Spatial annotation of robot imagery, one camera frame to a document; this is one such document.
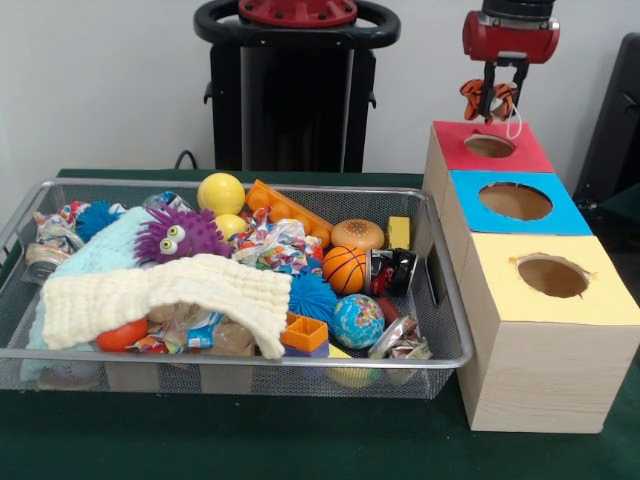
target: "googly eyes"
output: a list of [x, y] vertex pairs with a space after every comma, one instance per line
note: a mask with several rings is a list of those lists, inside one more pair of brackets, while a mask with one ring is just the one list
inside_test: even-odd
[[173, 255], [178, 251], [178, 244], [165, 238], [160, 242], [160, 253], [162, 255]]
[[167, 230], [167, 237], [178, 243], [184, 240], [185, 235], [186, 233], [184, 231], [184, 228], [182, 228], [180, 225], [174, 225], [172, 227], [169, 227], [169, 230]]

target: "orange plastic toy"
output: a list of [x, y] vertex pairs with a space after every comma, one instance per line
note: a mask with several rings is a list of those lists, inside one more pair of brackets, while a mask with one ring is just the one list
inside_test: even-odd
[[247, 205], [254, 212], [259, 208], [271, 207], [269, 218], [272, 222], [277, 222], [283, 218], [299, 220], [304, 225], [304, 231], [307, 235], [321, 239], [322, 248], [329, 246], [333, 225], [302, 205], [285, 197], [266, 183], [260, 180], [254, 182], [253, 187], [247, 194]]
[[303, 352], [313, 352], [329, 340], [329, 328], [320, 320], [287, 313], [287, 329], [280, 341]]

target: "purple fuzzy toy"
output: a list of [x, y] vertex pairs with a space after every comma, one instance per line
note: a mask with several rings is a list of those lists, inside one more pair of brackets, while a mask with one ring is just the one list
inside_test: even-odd
[[178, 212], [163, 206], [149, 209], [154, 221], [143, 223], [147, 229], [138, 233], [136, 257], [140, 263], [167, 263], [199, 253], [213, 253], [230, 258], [233, 247], [224, 243], [222, 232], [208, 210], [200, 213]]

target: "white towel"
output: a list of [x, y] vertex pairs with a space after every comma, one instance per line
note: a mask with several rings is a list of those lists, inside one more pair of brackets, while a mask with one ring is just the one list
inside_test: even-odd
[[43, 287], [43, 338], [58, 350], [94, 340], [178, 302], [222, 312], [253, 333], [265, 358], [280, 358], [291, 277], [202, 254], [148, 270], [53, 278]]

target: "wire mesh basket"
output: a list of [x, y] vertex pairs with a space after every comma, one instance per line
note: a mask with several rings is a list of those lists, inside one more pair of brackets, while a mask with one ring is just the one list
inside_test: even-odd
[[[171, 190], [196, 205], [198, 183], [55, 179], [37, 185], [0, 233], [0, 389], [53, 389], [153, 393], [227, 393], [322, 397], [432, 399], [455, 368], [472, 356], [458, 286], [430, 197], [397, 188], [274, 185], [331, 223], [364, 218], [386, 228], [390, 216], [411, 220], [418, 265], [410, 291], [393, 298], [418, 319], [433, 356], [429, 360], [144, 355], [27, 349], [40, 287], [22, 281], [25, 251], [33, 242], [34, 210], [58, 211], [73, 200], [107, 200], [125, 207]], [[37, 380], [21, 378], [23, 362], [46, 366]]]

